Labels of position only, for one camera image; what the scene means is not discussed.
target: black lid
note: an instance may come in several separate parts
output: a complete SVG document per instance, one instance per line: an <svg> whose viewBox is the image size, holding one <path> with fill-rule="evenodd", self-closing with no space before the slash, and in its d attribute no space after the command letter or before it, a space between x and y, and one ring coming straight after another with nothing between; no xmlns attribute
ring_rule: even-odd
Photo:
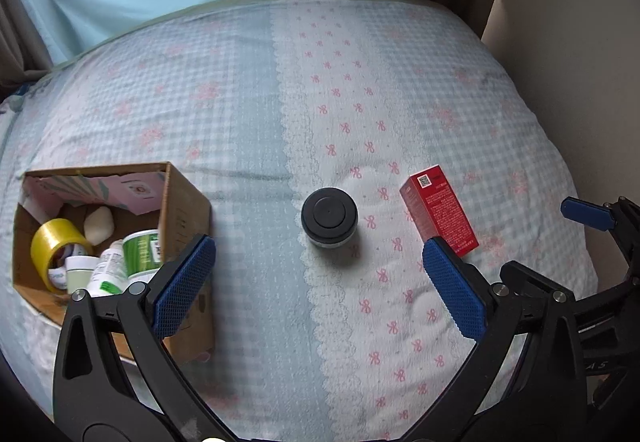
<svg viewBox="0 0 640 442"><path fill-rule="evenodd" d="M301 218L305 233L313 241L338 244L353 233L358 223L358 209L341 189L324 187L306 198Z"/></svg>

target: white bottle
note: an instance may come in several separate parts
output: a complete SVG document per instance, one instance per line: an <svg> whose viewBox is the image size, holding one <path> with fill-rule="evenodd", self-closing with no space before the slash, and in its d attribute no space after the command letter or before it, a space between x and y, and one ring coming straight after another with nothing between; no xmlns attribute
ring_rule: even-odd
<svg viewBox="0 0 640 442"><path fill-rule="evenodd" d="M117 240L100 255L86 289L91 297L100 297L121 294L128 286L122 240Z"/></svg>

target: wall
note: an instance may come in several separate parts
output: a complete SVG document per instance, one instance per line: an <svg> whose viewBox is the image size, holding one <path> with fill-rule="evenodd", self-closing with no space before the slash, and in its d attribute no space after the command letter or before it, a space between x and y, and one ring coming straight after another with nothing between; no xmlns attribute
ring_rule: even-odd
<svg viewBox="0 0 640 442"><path fill-rule="evenodd" d="M595 203L640 203L640 0L496 0L482 40ZM587 230L600 288L626 265Z"/></svg>

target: red rectangular package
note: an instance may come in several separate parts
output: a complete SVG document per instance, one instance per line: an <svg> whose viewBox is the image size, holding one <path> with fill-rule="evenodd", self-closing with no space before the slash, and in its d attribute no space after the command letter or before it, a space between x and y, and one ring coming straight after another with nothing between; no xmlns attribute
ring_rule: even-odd
<svg viewBox="0 0 640 442"><path fill-rule="evenodd" d="M469 220L439 165L409 177L400 194L423 242L441 236L459 257L478 247Z"/></svg>

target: metal screw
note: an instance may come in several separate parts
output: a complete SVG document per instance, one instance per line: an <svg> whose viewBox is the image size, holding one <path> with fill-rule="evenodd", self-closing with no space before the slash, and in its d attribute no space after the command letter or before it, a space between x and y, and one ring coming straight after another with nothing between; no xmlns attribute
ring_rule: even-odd
<svg viewBox="0 0 640 442"><path fill-rule="evenodd" d="M491 289L497 296L506 296L509 294L509 287L503 283L495 283Z"/></svg>
<svg viewBox="0 0 640 442"><path fill-rule="evenodd" d="M129 294L138 295L145 292L146 285L144 281L134 281L129 285Z"/></svg>
<svg viewBox="0 0 640 442"><path fill-rule="evenodd" d="M84 296L86 296L85 289L78 289L71 295L71 299L73 301L81 301L82 299L84 299Z"/></svg>
<svg viewBox="0 0 640 442"><path fill-rule="evenodd" d="M564 303L566 301L566 294L562 291L555 291L553 296L558 303Z"/></svg>

